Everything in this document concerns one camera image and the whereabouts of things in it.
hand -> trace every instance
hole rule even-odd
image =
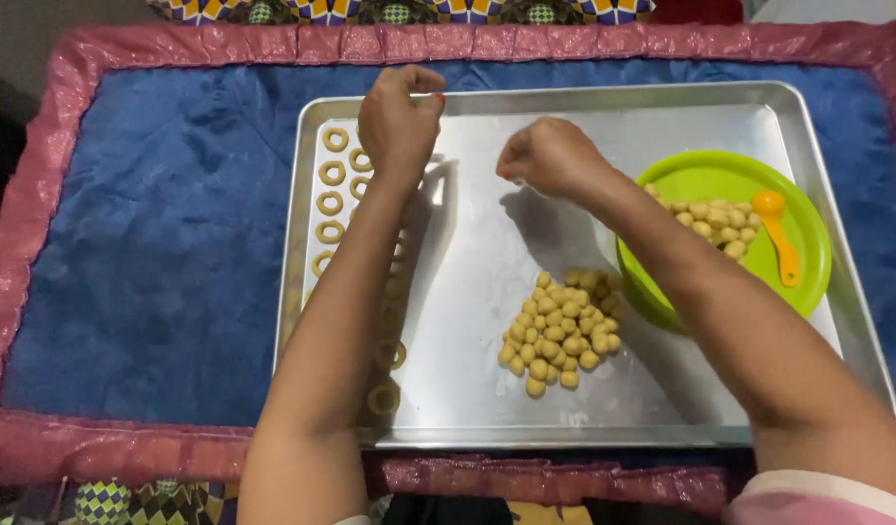
[[[552,117],[542,117],[509,138],[496,163],[496,174],[569,200],[586,188],[589,177],[625,177],[578,126]]]
[[[419,66],[387,67],[360,104],[360,144],[377,177],[400,180],[413,188],[422,180],[439,134],[445,97],[435,93],[413,101],[412,92],[444,89],[445,79]]]

metal tray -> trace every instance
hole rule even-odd
[[[315,209],[327,160],[347,166],[361,98],[315,100],[299,117],[281,315],[284,341],[315,278]],[[827,294],[811,323],[896,413],[896,399],[801,94],[780,82],[728,82],[589,89],[449,93],[435,152],[444,160],[423,183],[428,213],[414,224],[417,264],[392,373],[401,405],[388,420],[361,414],[367,447],[744,446],[746,416],[687,337],[629,309],[617,357],[582,375],[577,391],[551,387],[539,400],[524,378],[496,363],[500,334],[529,295],[535,275],[557,279],[573,265],[616,268],[615,236],[570,205],[535,198],[493,175],[506,139],[540,115],[581,126],[617,168],[636,176],[689,149],[726,149],[763,161],[810,197],[833,243]],[[328,126],[351,144],[331,153]],[[349,183],[336,219],[356,200]],[[277,343],[276,356],[281,354]]]

black fabric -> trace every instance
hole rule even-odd
[[[396,494],[383,525],[512,525],[502,498]]]
[[[594,525],[720,525],[719,521],[674,507],[591,498],[585,498],[581,503],[587,507]]]

orange measuring spoon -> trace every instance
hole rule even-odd
[[[765,225],[769,237],[772,238],[772,244],[775,245],[775,253],[778,255],[778,276],[782,284],[788,287],[798,286],[801,282],[798,252],[782,231],[785,199],[778,192],[763,190],[752,198],[752,210],[762,219],[762,224]]]

pink sleeve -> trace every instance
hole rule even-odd
[[[896,525],[896,496],[819,472],[764,472],[727,510],[729,525]]]

